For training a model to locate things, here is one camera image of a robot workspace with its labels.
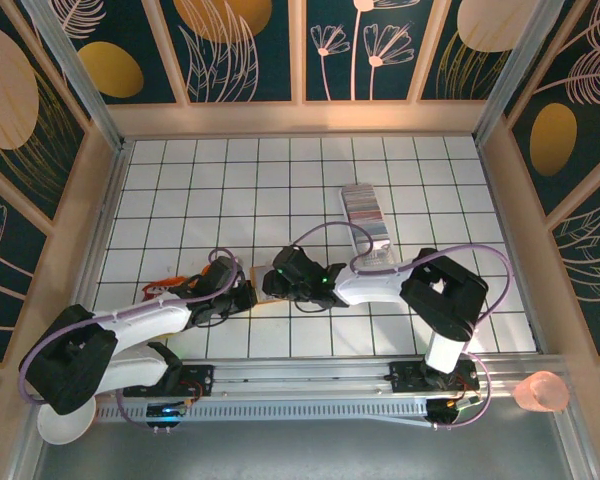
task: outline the white bowl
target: white bowl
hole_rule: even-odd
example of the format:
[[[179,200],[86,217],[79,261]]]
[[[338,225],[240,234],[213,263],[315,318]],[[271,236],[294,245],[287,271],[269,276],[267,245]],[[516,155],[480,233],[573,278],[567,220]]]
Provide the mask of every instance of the white bowl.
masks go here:
[[[68,415],[58,415],[49,405],[43,405],[38,413],[38,432],[45,442],[65,445],[80,438],[89,429],[95,416],[94,397]]]

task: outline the gold circle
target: gold circle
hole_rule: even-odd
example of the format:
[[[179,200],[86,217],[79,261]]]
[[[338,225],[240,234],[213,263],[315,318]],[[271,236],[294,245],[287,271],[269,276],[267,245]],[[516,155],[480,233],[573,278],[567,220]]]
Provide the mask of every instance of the gold circle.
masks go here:
[[[27,56],[0,30],[0,148],[25,144],[38,120],[38,84]]]
[[[78,51],[78,56],[96,88],[106,95],[128,98],[139,93],[144,86],[138,62],[113,43],[89,43]]]
[[[238,22],[238,31],[229,21],[225,1]],[[240,17],[255,37],[269,23],[272,11],[271,0],[173,0],[173,4],[180,18],[196,35],[218,43],[243,40],[239,30]]]
[[[537,0],[462,0],[458,9],[460,40],[478,52],[513,49],[531,19]]]
[[[545,177],[555,175],[567,164],[576,145],[578,122],[561,103],[544,107],[531,129],[531,164]]]

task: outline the white grid floor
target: white grid floor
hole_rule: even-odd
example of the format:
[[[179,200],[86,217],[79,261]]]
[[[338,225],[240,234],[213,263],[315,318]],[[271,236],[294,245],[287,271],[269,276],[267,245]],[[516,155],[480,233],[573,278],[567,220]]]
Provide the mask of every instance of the white grid floor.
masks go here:
[[[248,272],[309,228],[343,219],[339,188],[376,187],[395,253],[474,242],[506,253],[471,137],[343,137],[141,141],[134,147],[95,302],[139,302],[151,281],[194,275],[209,250],[229,247]],[[353,255],[332,227],[304,243],[323,265]],[[454,255],[500,294],[504,268],[471,251]],[[424,353],[431,329],[406,306],[371,304],[303,314],[289,303],[259,305],[212,329],[167,342],[183,359]],[[473,352],[535,351],[518,289],[485,321]]]

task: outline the dark green wallpaper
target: dark green wallpaper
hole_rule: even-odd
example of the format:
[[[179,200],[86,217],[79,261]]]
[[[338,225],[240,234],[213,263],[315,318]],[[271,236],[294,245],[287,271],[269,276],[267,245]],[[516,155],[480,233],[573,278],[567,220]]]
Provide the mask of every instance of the dark green wallpaper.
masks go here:
[[[352,84],[356,100],[406,99],[431,6],[396,0],[359,12],[351,0],[307,0],[307,100],[351,100]]]
[[[534,6],[522,0],[452,0],[422,100],[486,99]]]
[[[105,103],[175,102],[141,0],[49,3]]]
[[[534,74],[534,72],[538,68],[538,64],[544,57],[544,54],[547,53],[547,49],[549,48],[549,45],[551,45],[551,42],[553,41],[556,34],[558,33],[558,30],[560,30],[560,27],[562,26],[562,22],[564,22],[564,19],[567,16],[567,14],[569,13],[569,11],[571,10],[571,7],[573,7],[574,2],[575,2],[575,0],[565,0],[564,3],[562,4],[562,9],[560,10],[560,15],[558,15],[558,18],[556,19],[555,23],[553,24],[553,27],[551,27],[551,30],[549,31],[546,38],[544,39],[544,42],[542,42],[542,47],[540,47],[540,51],[536,55],[536,58],[533,60],[533,62],[531,62],[529,69],[527,70],[524,77],[520,81],[520,85],[518,85],[518,88],[516,88],[515,92],[513,92],[513,95],[511,96],[509,103],[507,103],[507,106],[504,109],[505,115],[509,116],[509,113],[511,113],[511,110],[513,109],[513,107],[515,107],[516,103],[518,102],[518,99],[520,98],[520,95],[522,94],[522,91],[527,86],[527,80]]]
[[[600,188],[553,230],[553,236],[600,354]]]
[[[544,211],[600,162],[600,0],[593,0],[513,126]]]
[[[83,137],[0,9],[0,172],[53,218]]]
[[[0,197],[0,362],[16,325],[46,237]]]
[[[287,0],[160,4],[191,102],[291,100]]]

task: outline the pink cup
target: pink cup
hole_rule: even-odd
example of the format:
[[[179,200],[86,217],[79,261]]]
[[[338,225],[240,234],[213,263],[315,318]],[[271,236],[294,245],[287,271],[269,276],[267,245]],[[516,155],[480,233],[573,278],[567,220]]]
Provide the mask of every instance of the pink cup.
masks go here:
[[[551,372],[536,372],[525,378],[513,391],[513,398],[525,410],[560,412],[569,403],[569,389]]]

